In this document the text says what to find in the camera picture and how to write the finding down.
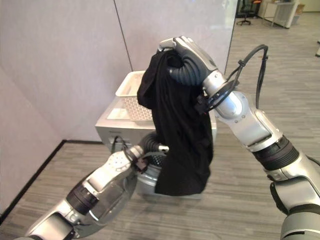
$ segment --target desk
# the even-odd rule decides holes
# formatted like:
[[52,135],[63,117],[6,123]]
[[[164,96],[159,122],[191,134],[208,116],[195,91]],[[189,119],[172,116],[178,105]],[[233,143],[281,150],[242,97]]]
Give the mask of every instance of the desk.
[[[276,5],[276,9],[275,9],[274,16],[266,17],[266,11],[268,9],[268,5],[269,4]],[[294,5],[295,5],[295,2],[270,2],[270,1],[268,1],[266,3],[266,7],[265,7],[264,12],[263,12],[262,24],[264,24],[264,20],[272,18],[271,27],[273,27],[274,23],[275,23],[275,20],[278,19],[278,14],[279,14],[280,7],[287,6],[288,8],[293,8]],[[288,21],[288,19],[284,19],[284,20],[281,21],[281,22],[283,22],[283,24],[282,24],[283,27],[285,27],[285,24],[286,24],[287,21]]]

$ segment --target office chair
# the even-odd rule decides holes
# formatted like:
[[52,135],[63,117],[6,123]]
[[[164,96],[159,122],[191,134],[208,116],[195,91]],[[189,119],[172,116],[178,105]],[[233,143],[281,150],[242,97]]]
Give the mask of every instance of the office chair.
[[238,21],[236,24],[240,24],[242,26],[242,24],[248,23],[248,25],[251,24],[251,21],[247,20],[247,17],[249,15],[250,12],[252,12],[252,4],[253,2],[251,2],[251,4],[249,4],[249,0],[242,0],[242,7],[240,9],[240,13],[244,13],[244,20],[242,21]]

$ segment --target black cable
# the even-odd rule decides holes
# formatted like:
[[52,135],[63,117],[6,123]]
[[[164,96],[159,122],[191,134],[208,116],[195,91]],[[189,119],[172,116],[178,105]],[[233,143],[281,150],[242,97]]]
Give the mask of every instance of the black cable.
[[236,73],[236,76],[234,78],[234,80],[232,80],[232,85],[230,86],[230,88],[224,93],[223,97],[219,100],[219,102],[217,102],[215,105],[212,105],[209,110],[215,109],[216,107],[218,107],[228,96],[229,94],[235,89],[239,76],[241,74],[242,69],[246,66],[246,64],[249,62],[249,60],[260,50],[263,50],[263,57],[262,57],[262,62],[261,62],[261,67],[260,67],[260,71],[259,71],[259,75],[258,75],[258,79],[257,79],[257,84],[256,84],[256,92],[255,92],[255,107],[258,109],[259,108],[259,99],[260,99],[260,91],[262,88],[262,83],[264,81],[264,76],[265,76],[265,72],[266,72],[266,66],[267,66],[267,60],[268,60],[268,56],[267,56],[267,52],[268,52],[268,46],[261,44],[259,46],[257,46],[256,48],[254,48],[245,58],[244,60],[239,60],[239,66],[232,71],[232,73],[228,76],[228,78],[226,79],[226,81],[228,82],[231,77]]
[[121,140],[121,143],[122,143],[121,150],[127,150],[128,149],[128,146],[127,146],[125,140],[121,136],[117,135],[113,139],[113,143],[112,143],[112,147],[111,147],[111,154],[115,153],[117,139]]
[[312,162],[314,162],[314,163],[316,163],[316,164],[318,164],[319,166],[320,166],[320,161],[319,160],[317,160],[317,159],[315,159],[315,158],[313,158],[313,157],[311,157],[311,156],[306,156],[309,160],[311,160]]
[[246,65],[249,60],[260,50],[263,50],[263,57],[262,57],[262,62],[261,62],[261,67],[259,71],[259,76],[256,84],[256,91],[255,91],[255,107],[258,109],[259,108],[259,99],[260,99],[260,91],[262,88],[262,83],[264,81],[265,77],[265,72],[266,72],[266,66],[267,66],[267,52],[268,52],[268,46],[261,44],[254,48],[243,60],[244,64]]

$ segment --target floor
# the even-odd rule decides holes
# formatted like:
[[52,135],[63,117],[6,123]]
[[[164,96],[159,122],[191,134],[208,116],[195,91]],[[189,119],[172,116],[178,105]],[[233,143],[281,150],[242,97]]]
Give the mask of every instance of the floor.
[[[227,73],[259,44],[269,46],[260,108],[298,149],[320,159],[320,13],[303,13],[290,29],[236,25]],[[239,90],[254,97],[262,54],[245,67]],[[103,145],[65,144],[0,226],[0,239],[28,227],[66,196],[84,175],[110,155]],[[279,239],[285,215],[269,193],[262,167],[218,123],[211,177],[200,200],[134,194],[116,220],[88,240],[271,240]]]

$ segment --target white plastic basket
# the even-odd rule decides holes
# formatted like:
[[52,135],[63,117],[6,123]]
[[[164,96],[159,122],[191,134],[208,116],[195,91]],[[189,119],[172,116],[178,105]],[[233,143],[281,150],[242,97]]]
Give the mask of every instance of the white plastic basket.
[[128,73],[115,93],[117,97],[120,97],[130,119],[134,122],[152,121],[151,110],[139,105],[137,99],[137,91],[144,73],[145,71],[132,71]]

